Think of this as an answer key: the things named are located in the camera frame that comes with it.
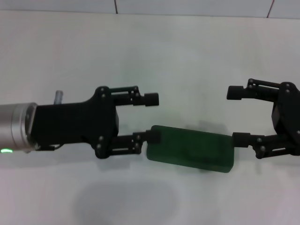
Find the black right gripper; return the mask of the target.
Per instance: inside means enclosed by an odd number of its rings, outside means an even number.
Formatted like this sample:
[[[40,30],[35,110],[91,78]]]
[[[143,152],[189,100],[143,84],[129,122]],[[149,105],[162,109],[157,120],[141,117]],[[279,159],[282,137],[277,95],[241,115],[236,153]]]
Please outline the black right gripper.
[[[257,159],[300,155],[300,91],[291,82],[281,84],[249,79],[247,86],[229,86],[227,100],[258,99],[273,102],[272,123],[277,135],[233,133],[237,148],[252,146]]]

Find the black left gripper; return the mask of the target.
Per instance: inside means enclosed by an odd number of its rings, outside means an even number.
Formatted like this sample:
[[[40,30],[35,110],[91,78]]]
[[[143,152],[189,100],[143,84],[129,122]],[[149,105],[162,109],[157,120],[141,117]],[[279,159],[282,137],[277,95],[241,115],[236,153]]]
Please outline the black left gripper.
[[[31,138],[42,150],[52,145],[87,143],[97,158],[108,158],[119,123],[112,93],[103,86],[84,102],[37,106]]]

